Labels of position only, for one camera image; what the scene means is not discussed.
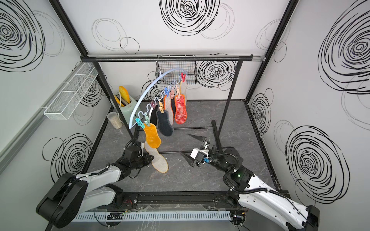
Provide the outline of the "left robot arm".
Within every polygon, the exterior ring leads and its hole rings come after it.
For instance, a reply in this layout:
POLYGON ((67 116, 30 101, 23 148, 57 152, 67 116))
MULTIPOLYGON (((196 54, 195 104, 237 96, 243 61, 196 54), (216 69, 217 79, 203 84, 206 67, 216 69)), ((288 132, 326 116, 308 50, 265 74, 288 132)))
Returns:
POLYGON ((131 199, 124 199, 123 190, 115 183, 151 164, 154 157, 146 145, 132 139, 116 162, 89 173, 63 174, 38 203, 36 213, 49 226, 63 228, 77 215, 98 207, 120 209, 125 204, 133 205, 131 199))

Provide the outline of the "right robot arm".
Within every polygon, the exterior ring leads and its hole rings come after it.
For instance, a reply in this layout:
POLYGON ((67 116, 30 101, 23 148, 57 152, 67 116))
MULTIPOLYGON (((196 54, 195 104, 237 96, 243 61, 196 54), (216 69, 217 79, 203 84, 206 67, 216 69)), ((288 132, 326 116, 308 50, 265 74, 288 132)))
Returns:
POLYGON ((275 222, 286 231, 317 231, 320 225, 320 210, 313 205, 306 207, 274 190, 251 170, 243 166, 243 158, 232 146, 217 150, 203 136, 194 136, 202 141, 200 148, 190 154, 180 155, 190 166, 208 164, 224 173, 223 182, 228 187, 227 196, 243 208, 252 209, 275 222))

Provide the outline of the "orange fuzzy insole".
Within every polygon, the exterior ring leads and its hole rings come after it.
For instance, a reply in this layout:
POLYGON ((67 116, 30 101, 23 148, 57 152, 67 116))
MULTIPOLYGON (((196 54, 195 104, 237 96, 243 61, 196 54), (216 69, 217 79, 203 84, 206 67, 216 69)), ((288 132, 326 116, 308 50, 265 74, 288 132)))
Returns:
POLYGON ((157 132, 157 127, 150 123, 144 125, 145 141, 151 148, 158 148, 161 145, 161 139, 157 132))

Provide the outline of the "grey felt yellow-edged insole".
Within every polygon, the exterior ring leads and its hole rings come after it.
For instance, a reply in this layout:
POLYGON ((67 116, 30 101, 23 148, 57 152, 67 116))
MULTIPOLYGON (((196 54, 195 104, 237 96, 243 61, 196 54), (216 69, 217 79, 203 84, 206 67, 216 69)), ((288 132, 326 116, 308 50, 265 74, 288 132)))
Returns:
POLYGON ((167 173, 167 171, 169 170, 169 166, 168 166, 168 162, 167 160, 164 158, 164 156, 162 156, 158 150, 156 148, 152 148, 149 146, 149 144, 147 142, 144 143, 144 148, 145 150, 151 155, 153 156, 153 160, 152 160, 152 166, 154 167, 155 170, 157 170, 158 172, 160 173, 167 173))

